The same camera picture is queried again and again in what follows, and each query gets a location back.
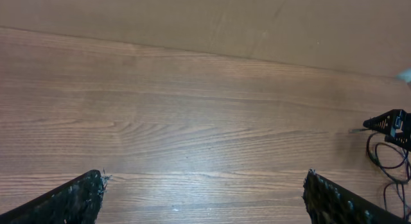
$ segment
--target slotted black part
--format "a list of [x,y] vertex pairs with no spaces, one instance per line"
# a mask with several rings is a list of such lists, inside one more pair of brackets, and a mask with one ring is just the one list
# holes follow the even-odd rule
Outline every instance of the slotted black part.
[[409,223],[350,192],[338,184],[308,171],[302,196],[313,224]]
[[363,125],[385,134],[385,141],[411,151],[411,114],[404,110],[393,109],[364,121]]
[[104,190],[100,172],[91,170],[0,215],[0,223],[94,223],[101,208]]

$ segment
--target light blue object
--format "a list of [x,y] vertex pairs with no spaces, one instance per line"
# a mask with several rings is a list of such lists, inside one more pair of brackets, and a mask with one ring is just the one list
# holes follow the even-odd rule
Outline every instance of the light blue object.
[[399,73],[397,75],[397,78],[400,80],[406,81],[406,83],[410,83],[411,82],[411,69],[407,69],[403,71],[402,73]]

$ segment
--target wire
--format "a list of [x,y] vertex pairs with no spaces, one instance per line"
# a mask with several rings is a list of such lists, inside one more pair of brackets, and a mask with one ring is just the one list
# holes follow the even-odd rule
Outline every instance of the wire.
[[[384,187],[384,190],[383,190],[385,210],[387,210],[387,197],[386,197],[387,188],[390,185],[395,184],[396,189],[397,189],[397,195],[398,195],[399,199],[403,202],[403,205],[404,205],[404,207],[403,207],[403,209],[404,209],[403,219],[408,221],[410,216],[411,216],[411,206],[409,206],[409,204],[407,204],[407,202],[405,201],[405,190],[404,190],[404,185],[408,184],[408,182],[411,180],[411,163],[408,160],[408,150],[402,149],[402,151],[400,151],[397,148],[395,148],[395,147],[393,147],[393,146],[391,146],[391,145],[389,145],[385,142],[379,142],[375,145],[374,151],[371,152],[371,150],[370,150],[370,141],[371,141],[372,137],[374,137],[376,134],[378,134],[378,132],[375,132],[375,133],[371,134],[368,137],[366,152],[367,152],[367,156],[370,158],[371,162],[374,163],[376,166],[378,166],[392,180],[392,182],[388,183]],[[396,166],[383,166],[383,165],[381,165],[380,159],[378,158],[378,146],[386,146],[386,147],[389,147],[389,148],[395,150],[397,153],[399,153],[401,155],[403,160],[401,161],[401,163],[399,163]],[[398,178],[392,176],[386,170],[386,169],[397,169],[397,168],[401,167],[404,164],[405,164],[405,173],[406,173],[406,176],[407,176],[406,179],[398,179]],[[398,185],[401,185],[402,196],[399,193]]]

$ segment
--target brown cardboard surface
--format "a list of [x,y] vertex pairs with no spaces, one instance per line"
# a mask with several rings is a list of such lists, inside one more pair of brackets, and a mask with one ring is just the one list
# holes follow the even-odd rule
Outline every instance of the brown cardboard surface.
[[0,0],[0,26],[394,76],[411,0]]

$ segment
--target beige surface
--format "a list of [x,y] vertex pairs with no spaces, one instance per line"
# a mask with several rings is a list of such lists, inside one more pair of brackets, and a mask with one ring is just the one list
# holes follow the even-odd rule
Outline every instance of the beige surface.
[[0,0],[0,26],[394,76],[411,0]]
[[98,223],[310,223],[310,168],[382,206],[348,129],[411,110],[397,97],[393,78],[0,28],[0,213],[103,168]]

